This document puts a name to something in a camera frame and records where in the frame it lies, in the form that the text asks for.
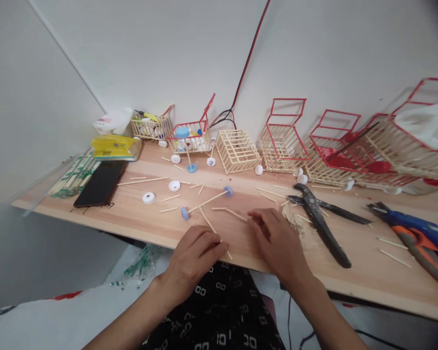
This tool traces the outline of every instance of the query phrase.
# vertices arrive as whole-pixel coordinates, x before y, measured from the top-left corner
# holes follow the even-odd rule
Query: cart wheel
[[[180,208],[180,212],[182,213],[183,219],[185,221],[187,221],[189,219],[189,216],[188,216],[188,211],[186,210],[186,208],[185,207],[181,207]]]
[[[222,190],[229,191],[229,193],[225,194],[227,197],[232,197],[234,195],[234,190],[232,190],[232,188],[230,186],[226,186]]]
[[[190,164],[187,165],[186,169],[189,173],[195,173],[198,170],[198,168],[196,167],[195,164],[192,164],[191,167],[190,167]]]

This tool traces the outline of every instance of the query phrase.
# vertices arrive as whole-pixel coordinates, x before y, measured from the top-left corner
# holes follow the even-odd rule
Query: wire cutter
[[[368,207],[389,224],[421,266],[438,281],[438,225],[393,211],[383,202]]]
[[[306,211],[306,214],[308,215],[311,222],[313,223],[313,226],[315,227],[316,231],[320,235],[322,241],[329,249],[334,259],[337,260],[337,262],[340,264],[340,266],[342,266],[343,268],[351,268],[352,263],[350,262],[349,258],[347,258],[347,255],[345,254],[342,247],[339,246],[336,239],[334,238],[331,230],[329,229],[328,225],[326,224],[326,221],[324,220],[320,207],[326,208],[336,215],[339,215],[345,219],[354,221],[359,224],[367,225],[371,223],[371,221],[362,218],[361,216],[355,215],[338,206],[317,199],[315,195],[310,191],[310,189],[303,184],[296,184],[293,188],[301,191],[303,196],[299,197],[295,195],[289,195],[287,196],[288,199],[293,203],[300,204],[303,206],[303,208]]]

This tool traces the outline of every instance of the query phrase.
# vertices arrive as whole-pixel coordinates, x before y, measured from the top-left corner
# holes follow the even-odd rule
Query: blue plastic lid
[[[190,136],[190,130],[185,127],[178,128],[177,134],[175,135],[175,137],[180,139],[186,139],[189,136]]]

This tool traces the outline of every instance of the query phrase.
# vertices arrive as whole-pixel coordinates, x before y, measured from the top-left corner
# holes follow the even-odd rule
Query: black phone
[[[126,167],[127,162],[124,160],[101,162],[73,206],[82,208],[108,205]]]

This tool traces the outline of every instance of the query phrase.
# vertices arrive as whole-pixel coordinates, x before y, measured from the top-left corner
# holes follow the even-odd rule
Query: white plastic bag
[[[403,130],[438,150],[438,104],[400,113],[394,122]]]

